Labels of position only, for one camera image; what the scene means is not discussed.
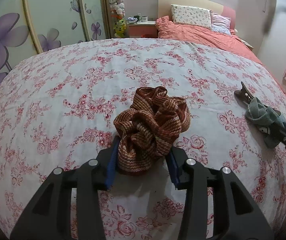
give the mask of floral bedsheet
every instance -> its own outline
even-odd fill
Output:
[[[230,167],[278,228],[286,215],[286,150],[267,149],[245,119],[233,94],[241,81],[286,118],[286,96],[262,65],[190,42],[84,42],[22,61],[0,84],[0,228],[9,236],[55,167],[77,168],[110,146],[112,122],[137,87],[159,85],[186,98],[191,113],[175,145],[206,167]],[[98,194],[107,239],[177,239],[185,191],[175,190],[162,160],[140,177],[118,174],[111,191]],[[72,197],[73,237],[75,207]],[[212,210],[209,202],[208,236]]]

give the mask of silver screw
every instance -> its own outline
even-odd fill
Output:
[[[229,167],[223,167],[222,171],[223,171],[225,174],[231,173],[231,169],[230,169]]]
[[[62,173],[62,168],[55,168],[54,170],[53,170],[53,173],[55,174],[55,175],[58,175],[58,174],[61,174]]]
[[[91,160],[89,160],[88,164],[90,166],[96,166],[96,165],[98,165],[98,161],[96,159],[91,159]]]
[[[188,165],[193,166],[193,165],[196,164],[196,160],[194,160],[194,159],[192,159],[192,158],[189,158],[189,159],[186,160],[186,163],[187,163]]]

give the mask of white patterned pillow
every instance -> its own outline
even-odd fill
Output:
[[[210,10],[193,6],[171,4],[173,22],[189,24],[211,30]]]

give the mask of pink blanket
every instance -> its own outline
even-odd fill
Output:
[[[262,62],[248,49],[236,35],[226,35],[187,24],[174,24],[169,16],[156,20],[159,38],[190,41],[213,48],[226,50],[262,65]]]

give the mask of headboard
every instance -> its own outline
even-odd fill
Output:
[[[212,10],[213,12],[220,14],[224,17],[231,18],[230,29],[235,28],[235,10],[219,3],[212,2],[210,0],[159,0],[158,17],[166,15],[172,18],[171,4],[195,6]]]

